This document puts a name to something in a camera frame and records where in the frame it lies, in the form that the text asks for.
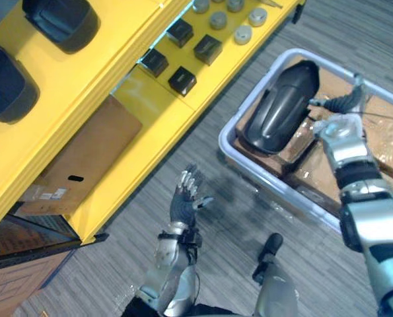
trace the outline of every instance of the white plastic tub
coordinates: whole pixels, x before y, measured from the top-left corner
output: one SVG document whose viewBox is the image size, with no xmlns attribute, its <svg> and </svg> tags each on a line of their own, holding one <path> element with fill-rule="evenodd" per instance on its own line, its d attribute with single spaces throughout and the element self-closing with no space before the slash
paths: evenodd
<svg viewBox="0 0 393 317">
<path fill-rule="evenodd" d="M 243 117 L 247 109 L 253 105 L 255 99 L 257 99 L 257 97 L 263 93 L 263 91 L 272 86 L 272 83 L 275 82 L 282 70 L 284 70 L 287 64 L 297 56 L 310 59 L 314 61 L 319 67 L 323 67 L 324 69 L 345 80 L 348 78 L 353 78 L 352 72 L 314 53 L 298 48 L 287 50 L 274 61 L 268 73 L 266 73 L 266 75 L 255 86 L 255 88 L 246 97 L 245 101 L 238 109 L 238 112 L 221 130 L 219 135 L 219 146 L 222 152 L 224 152 L 227 157 L 233 160 L 245 175 L 249 176 L 255 182 L 267 188 L 269 191 L 271 191 L 273 196 L 280 197 L 283 201 L 286 202 L 286 204 L 291 205 L 291 207 L 294 209 L 313 214 L 316 218 L 320 219 L 322 222 L 326 223 L 339 232 L 338 220 L 334 216 L 288 186 L 286 183 L 276 178 L 273 174 L 269 173 L 260 165 L 245 157 L 232 146 L 233 141 L 236 139 L 235 126 L 237 122 L 241 119 L 241 117 Z M 393 94 L 391 92 L 388 92 L 387 90 L 369 81 L 366 81 L 366 85 L 370 94 L 377 95 L 393 104 Z"/>
</svg>

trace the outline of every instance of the black cushion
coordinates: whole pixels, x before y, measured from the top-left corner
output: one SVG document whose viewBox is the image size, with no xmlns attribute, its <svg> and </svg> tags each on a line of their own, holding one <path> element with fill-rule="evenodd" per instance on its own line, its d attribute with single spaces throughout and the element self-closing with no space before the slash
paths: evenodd
<svg viewBox="0 0 393 317">
<path fill-rule="evenodd" d="M 98 16 L 86 0 L 23 0 L 26 18 L 66 53 L 84 48 L 98 31 Z"/>
<path fill-rule="evenodd" d="M 27 70 L 0 47 L 0 121 L 13 122 L 32 109 L 38 87 Z"/>
</svg>

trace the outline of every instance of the gray puck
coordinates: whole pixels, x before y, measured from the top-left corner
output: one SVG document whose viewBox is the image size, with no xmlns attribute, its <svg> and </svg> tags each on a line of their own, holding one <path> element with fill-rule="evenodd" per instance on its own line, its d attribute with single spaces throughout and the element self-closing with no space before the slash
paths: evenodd
<svg viewBox="0 0 393 317">
<path fill-rule="evenodd" d="M 263 8 L 256 8 L 250 11 L 249 23 L 252 26 L 261 26 L 267 20 L 267 11 Z"/>
<path fill-rule="evenodd" d="M 243 9 L 244 0 L 227 0 L 227 9 L 230 12 L 239 12 Z"/>
<path fill-rule="evenodd" d="M 227 25 L 227 15 L 223 11 L 214 12 L 209 18 L 209 24 L 214 30 L 221 30 Z"/>
<path fill-rule="evenodd" d="M 234 32 L 234 41 L 238 45 L 247 44 L 252 38 L 252 28 L 249 25 L 241 25 Z"/>
<path fill-rule="evenodd" d="M 209 9 L 209 0 L 194 0 L 193 9 L 196 13 L 205 13 Z"/>
</svg>

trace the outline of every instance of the yellow shelf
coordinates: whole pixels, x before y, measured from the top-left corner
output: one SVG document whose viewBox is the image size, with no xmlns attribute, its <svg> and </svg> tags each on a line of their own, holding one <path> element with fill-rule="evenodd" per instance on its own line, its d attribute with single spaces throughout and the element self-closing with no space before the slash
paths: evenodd
<svg viewBox="0 0 393 317">
<path fill-rule="evenodd" d="M 0 220 L 189 0 L 89 0 L 101 25 L 67 55 L 40 34 L 21 1 L 0 23 L 0 45 L 40 88 L 21 121 L 0 123 Z"/>
<path fill-rule="evenodd" d="M 296 5 L 304 3 L 301 0 L 278 1 L 283 9 L 268 7 L 255 0 L 247 1 L 243 11 L 227 13 L 228 26 L 221 31 L 210 29 L 208 18 L 213 11 L 226 11 L 225 2 L 211 2 L 209 12 L 202 15 L 190 10 L 183 19 L 193 26 L 194 37 L 182 49 L 167 38 L 156 46 L 167 57 L 168 68 L 157 79 L 147 74 L 140 65 L 129 74 L 115 96 L 142 122 L 143 129 L 78 210 L 66 216 L 84 244 L 93 241 L 101 226 L 197 120 L 238 69 Z M 252 28 L 251 41 L 239 46 L 234 43 L 232 35 L 237 26 L 247 23 L 248 13 L 254 7 L 268 11 L 267 22 L 259 28 Z M 223 42 L 223 52 L 211 66 L 197 60 L 193 53 L 194 46 L 205 34 Z M 168 79 L 179 65 L 197 78 L 196 86 L 186 97 L 179 96 L 168 85 Z"/>
</svg>

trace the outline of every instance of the small black box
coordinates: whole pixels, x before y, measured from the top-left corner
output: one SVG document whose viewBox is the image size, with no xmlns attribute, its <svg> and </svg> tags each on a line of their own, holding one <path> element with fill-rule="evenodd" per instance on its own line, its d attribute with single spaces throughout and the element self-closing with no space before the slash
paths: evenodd
<svg viewBox="0 0 393 317">
<path fill-rule="evenodd" d="M 223 51 L 221 42 L 206 34 L 194 48 L 196 58 L 207 65 L 211 65 Z"/>
<path fill-rule="evenodd" d="M 168 80 L 168 83 L 176 92 L 185 96 L 196 85 L 196 77 L 186 68 L 180 66 Z"/>
<path fill-rule="evenodd" d="M 179 47 L 182 48 L 184 44 L 194 35 L 192 26 L 185 20 L 179 18 L 168 30 L 167 36 Z"/>
<path fill-rule="evenodd" d="M 154 48 L 146 54 L 141 63 L 155 77 L 158 77 L 168 66 L 167 58 Z"/>
</svg>

